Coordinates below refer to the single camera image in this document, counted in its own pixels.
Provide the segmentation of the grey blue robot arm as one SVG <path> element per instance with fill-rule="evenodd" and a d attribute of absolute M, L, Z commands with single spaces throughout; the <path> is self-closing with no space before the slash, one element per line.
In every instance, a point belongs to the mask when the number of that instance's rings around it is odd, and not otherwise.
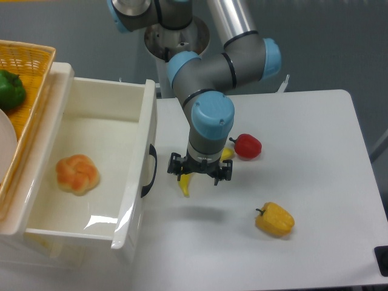
<path fill-rule="evenodd" d="M 184 156 L 172 153 L 168 172 L 181 177 L 201 173 L 230 180 L 230 160 L 221 154 L 234 122 L 233 102 L 225 92 L 269 78 L 281 68 L 277 43 L 262 38 L 247 1 L 209 1 L 223 52 L 201 53 L 209 43 L 206 25 L 193 15 L 191 1 L 109 1 L 117 28 L 147 29 L 148 51 L 166 64 L 170 88 L 190 126 Z"/>

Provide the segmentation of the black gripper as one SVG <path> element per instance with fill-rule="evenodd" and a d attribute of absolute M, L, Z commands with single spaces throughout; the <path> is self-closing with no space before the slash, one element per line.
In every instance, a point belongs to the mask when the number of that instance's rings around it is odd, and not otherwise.
<path fill-rule="evenodd" d="M 188 148 L 185 158 L 178 153 L 171 153 L 167 173 L 177 176 L 177 180 L 182 175 L 190 173 L 206 174 L 214 178 L 214 185 L 220 181 L 230 181 L 233 172 L 233 161 L 231 159 L 220 162 L 222 150 L 211 155 L 200 153 L 194 148 Z"/>

